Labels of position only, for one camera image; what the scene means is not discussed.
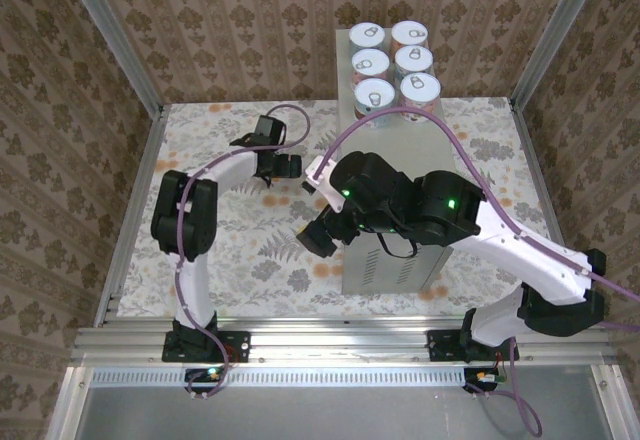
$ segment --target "pull tab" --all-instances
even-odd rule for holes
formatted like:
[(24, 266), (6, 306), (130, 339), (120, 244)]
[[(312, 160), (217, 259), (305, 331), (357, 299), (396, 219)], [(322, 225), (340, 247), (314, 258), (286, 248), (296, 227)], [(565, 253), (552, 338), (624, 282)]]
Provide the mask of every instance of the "pull tab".
[(427, 32), (423, 30), (409, 30), (409, 36), (411, 38), (426, 37)]
[(410, 78), (411, 78), (411, 85), (413, 85), (413, 88), (424, 87), (424, 82), (420, 80), (420, 77), (417, 77), (416, 75), (411, 75)]
[(371, 60), (367, 60), (366, 58), (361, 62), (356, 63), (356, 68), (371, 68), (372, 66), (373, 63), (371, 63)]
[(382, 103), (382, 96), (379, 93), (373, 92), (369, 94), (369, 100), (371, 100), (371, 105), (379, 107), (380, 103)]

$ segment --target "tin can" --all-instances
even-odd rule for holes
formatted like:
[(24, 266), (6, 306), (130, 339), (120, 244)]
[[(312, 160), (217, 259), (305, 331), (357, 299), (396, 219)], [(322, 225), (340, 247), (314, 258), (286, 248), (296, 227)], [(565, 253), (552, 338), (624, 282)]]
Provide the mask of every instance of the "tin can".
[(391, 29), (391, 55), (395, 59), (396, 52), (407, 45), (424, 47), (429, 32), (427, 27), (413, 20), (396, 23)]
[[(440, 82), (426, 73), (410, 73), (400, 84), (400, 105), (415, 107), (433, 113), (436, 100), (440, 96)], [(423, 123), (427, 118), (403, 113), (403, 118), (414, 123)]]
[(409, 45), (398, 50), (395, 60), (394, 82), (396, 88), (400, 88), (400, 83), (410, 73), (427, 73), (433, 65), (433, 54), (424, 47)]
[[(396, 91), (386, 80), (367, 78), (356, 85), (354, 95), (356, 97), (355, 115), (360, 120), (365, 115), (393, 106)], [(387, 121), (387, 117), (388, 115), (383, 115), (366, 125), (370, 128), (380, 127)]]
[(365, 48), (382, 50), (384, 37), (384, 28), (380, 25), (370, 22), (354, 25), (349, 30), (349, 56), (353, 57), (358, 50)]
[(387, 79), (389, 57), (384, 52), (373, 48), (365, 48), (356, 52), (351, 58), (351, 89), (367, 78)]

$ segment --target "gray metal box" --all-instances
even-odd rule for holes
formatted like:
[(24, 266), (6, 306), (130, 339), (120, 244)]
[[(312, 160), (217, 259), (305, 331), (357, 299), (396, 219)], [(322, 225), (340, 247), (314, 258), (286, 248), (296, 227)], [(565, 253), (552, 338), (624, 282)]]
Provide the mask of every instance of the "gray metal box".
[[(386, 51), (389, 51), (390, 29), (386, 29)], [(349, 31), (336, 30), (338, 68), (339, 131), (356, 121), (354, 97), (350, 86), (351, 59)], [(444, 118), (440, 100), (434, 112)], [(433, 123), (410, 124), (400, 115), (383, 127), (358, 129), (341, 146), (340, 155), (355, 150), (376, 152), (395, 169), (409, 178), (433, 170), (456, 171), (452, 147), (446, 135)], [(397, 235), (385, 235), (389, 250), (397, 255), (409, 255), (409, 242)], [(427, 290), (451, 255), (452, 249), (438, 246), (420, 247), (410, 259), (393, 258), (382, 250), (375, 235), (360, 235), (345, 248), (342, 293), (363, 295), (374, 293), (418, 293)]]

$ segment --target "floor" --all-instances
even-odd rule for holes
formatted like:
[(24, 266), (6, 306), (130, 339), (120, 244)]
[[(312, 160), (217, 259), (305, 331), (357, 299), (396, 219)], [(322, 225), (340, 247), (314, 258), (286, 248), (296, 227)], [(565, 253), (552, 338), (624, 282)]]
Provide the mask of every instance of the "floor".
[[(291, 153), (307, 163), (335, 137), (337, 101), (294, 102), (307, 110), (313, 128)], [(229, 141), (253, 131), (258, 115), (274, 102), (174, 105), (168, 119), (142, 224), (129, 266), (119, 316), (173, 316), (175, 289), (167, 260), (150, 235), (162, 175), (194, 171), (226, 151)], [(442, 100), (445, 121), (510, 215), (547, 235), (534, 183), (506, 98)], [(304, 131), (299, 114), (282, 110), (288, 139)], [(454, 154), (456, 168), (469, 176)], [(223, 195), (218, 233), (209, 255), (211, 298), (224, 316), (451, 315), (509, 293), (517, 279), (472, 255), (454, 252), (428, 292), (406, 295), (341, 294), (340, 254), (319, 259), (294, 238), (324, 207), (300, 180), (268, 189), (252, 179)]]

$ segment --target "patterned wallpaper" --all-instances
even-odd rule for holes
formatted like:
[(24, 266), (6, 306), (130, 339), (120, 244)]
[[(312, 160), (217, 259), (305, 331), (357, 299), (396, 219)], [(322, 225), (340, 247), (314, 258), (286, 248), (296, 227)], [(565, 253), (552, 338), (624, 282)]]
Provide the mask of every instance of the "patterned wallpaper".
[[(640, 0), (587, 0), (524, 112), (565, 240), (603, 250), (607, 276), (636, 292), (639, 54)], [(640, 324), (637, 304), (611, 300), (610, 318)], [(640, 411), (640, 338), (613, 338)]]
[(165, 103), (336, 96), (334, 30), (428, 26), (444, 95), (509, 96), (558, 0), (108, 0)]
[(0, 437), (41, 438), (150, 120), (80, 0), (0, 0)]

